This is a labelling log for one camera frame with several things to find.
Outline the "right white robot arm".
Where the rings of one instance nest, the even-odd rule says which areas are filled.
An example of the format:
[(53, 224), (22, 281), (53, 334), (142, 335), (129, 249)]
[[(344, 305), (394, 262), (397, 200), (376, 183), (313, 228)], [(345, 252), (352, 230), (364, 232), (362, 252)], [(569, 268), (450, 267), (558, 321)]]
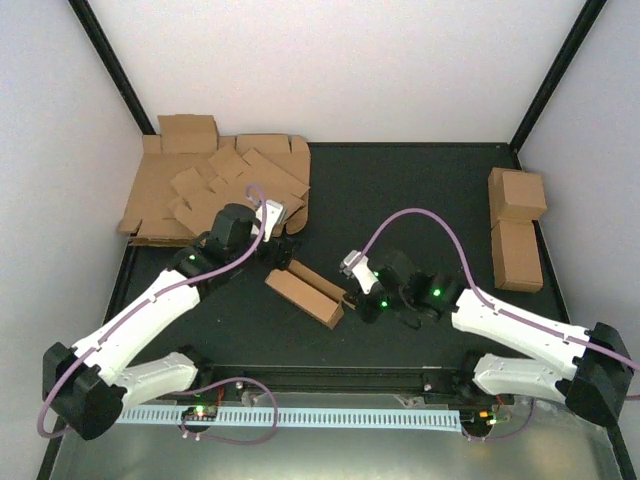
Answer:
[(427, 313), (518, 352), (516, 358), (482, 354), (457, 374), (454, 388), (461, 400), (522, 395), (561, 403), (599, 426), (617, 424), (635, 370), (612, 326), (597, 323), (588, 329), (544, 318), (449, 275), (425, 273), (400, 252), (370, 263), (353, 250), (340, 269), (356, 281), (345, 297), (367, 323), (389, 310)]

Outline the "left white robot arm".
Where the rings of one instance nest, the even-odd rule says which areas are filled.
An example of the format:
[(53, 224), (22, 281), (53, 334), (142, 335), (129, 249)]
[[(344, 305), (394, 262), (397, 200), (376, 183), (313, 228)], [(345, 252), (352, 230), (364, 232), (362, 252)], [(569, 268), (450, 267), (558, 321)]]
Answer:
[(166, 327), (200, 304), (257, 257), (284, 269), (296, 245), (276, 238), (287, 210), (274, 201), (256, 208), (231, 203), (210, 230), (179, 250), (152, 284), (101, 328), (70, 347), (57, 342), (43, 355), (43, 405), (37, 431), (44, 438), (70, 431), (85, 440), (105, 433), (122, 413), (158, 397), (193, 399), (220, 389), (211, 364), (184, 346), (137, 366), (132, 360)]

